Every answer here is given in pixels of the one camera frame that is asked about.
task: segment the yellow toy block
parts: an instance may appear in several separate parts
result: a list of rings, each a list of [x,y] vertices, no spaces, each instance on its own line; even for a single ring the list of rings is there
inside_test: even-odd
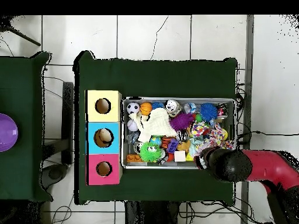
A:
[[[187,161],[187,162],[192,162],[192,161],[193,161],[193,158],[190,156],[189,153],[188,153],[187,156],[186,156],[186,161]]]
[[[120,122],[120,101],[118,91],[87,90],[88,122]]]

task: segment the toy pile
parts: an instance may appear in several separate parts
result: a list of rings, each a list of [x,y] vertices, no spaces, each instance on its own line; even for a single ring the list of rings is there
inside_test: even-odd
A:
[[[233,149],[233,141],[227,141],[228,133],[220,127],[227,118],[226,104],[213,105],[186,103],[176,100],[130,103],[127,123],[135,154],[127,155],[127,162],[193,161],[203,149],[219,146]]]

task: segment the green toy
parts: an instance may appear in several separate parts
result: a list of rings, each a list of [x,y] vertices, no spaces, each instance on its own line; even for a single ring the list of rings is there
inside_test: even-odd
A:
[[[145,162],[155,162],[162,155],[157,144],[145,142],[140,149],[140,158]]]
[[[201,118],[200,114],[196,114],[195,120],[199,123],[199,122],[202,122],[203,119]]]

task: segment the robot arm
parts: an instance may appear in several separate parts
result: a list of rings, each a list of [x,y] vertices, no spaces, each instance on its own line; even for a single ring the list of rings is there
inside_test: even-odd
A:
[[[195,157],[219,180],[260,181],[275,224],[299,224],[299,162],[287,152],[207,148]]]

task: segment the dark green tablecloth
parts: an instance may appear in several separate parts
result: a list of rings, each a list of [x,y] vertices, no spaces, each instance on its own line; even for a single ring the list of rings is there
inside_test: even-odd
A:
[[[14,147],[0,152],[0,199],[51,200],[39,184],[43,105],[41,75],[50,55],[0,57],[0,113],[18,126]]]
[[[75,72],[75,195],[87,200],[223,200],[233,203],[233,184],[200,170],[124,169],[119,185],[86,185],[85,90],[118,90],[123,97],[235,98],[234,58],[225,61],[96,60],[89,51],[74,62]]]

